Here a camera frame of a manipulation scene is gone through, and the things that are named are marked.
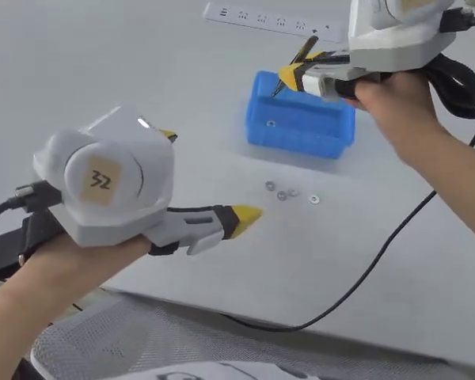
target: power strip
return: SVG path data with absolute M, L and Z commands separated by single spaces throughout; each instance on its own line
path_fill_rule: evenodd
M 303 17 L 285 16 L 242 6 L 228 6 L 210 2 L 204 10 L 207 20 L 224 22 L 271 32 L 296 36 L 318 36 L 321 40 L 342 42 L 343 27 L 329 21 L 311 21 Z

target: hand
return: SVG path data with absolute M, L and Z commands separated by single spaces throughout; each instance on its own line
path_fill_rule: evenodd
M 55 298 L 50 303 L 64 310 L 145 256 L 150 247 L 140 236 L 113 247 L 81 248 L 62 235 L 43 245 L 6 285 L 19 285 L 19 297 L 21 290 L 28 289 Z
M 403 161 L 427 137 L 448 133 L 436 117 L 428 81 L 418 74 L 396 73 L 381 84 L 361 81 L 355 95 L 359 100 L 348 103 L 373 116 Z

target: blue plastic basket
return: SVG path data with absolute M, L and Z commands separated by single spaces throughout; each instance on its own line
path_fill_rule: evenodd
M 260 71 L 246 113 L 253 145 L 270 146 L 323 158 L 339 158 L 354 142 L 355 109 L 343 101 L 285 89 L 274 99 L 278 75 Z

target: number 32 label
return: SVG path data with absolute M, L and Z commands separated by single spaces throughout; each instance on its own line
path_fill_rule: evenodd
M 102 156 L 92 156 L 82 184 L 79 199 L 108 206 L 120 181 L 121 164 Z

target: table surface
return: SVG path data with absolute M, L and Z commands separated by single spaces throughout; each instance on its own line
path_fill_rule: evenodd
M 32 152 L 55 131 L 133 105 L 180 135 L 173 205 L 249 203 L 265 214 L 236 241 L 195 257 L 144 258 L 107 286 L 301 324 L 347 291 L 430 189 L 362 112 L 339 161 L 249 146 L 243 119 L 255 73 L 289 62 L 303 39 L 205 21 L 205 4 L 0 0 L 0 201 L 30 181 Z M 346 23 L 349 1 L 260 7 Z M 447 54 L 475 70 L 475 30 Z M 440 119 L 462 139 L 475 131 L 442 109 Z M 266 181 L 301 195 L 280 202 Z M 22 216 L 0 218 L 0 233 Z M 311 331 L 475 365 L 475 237 L 436 199 Z

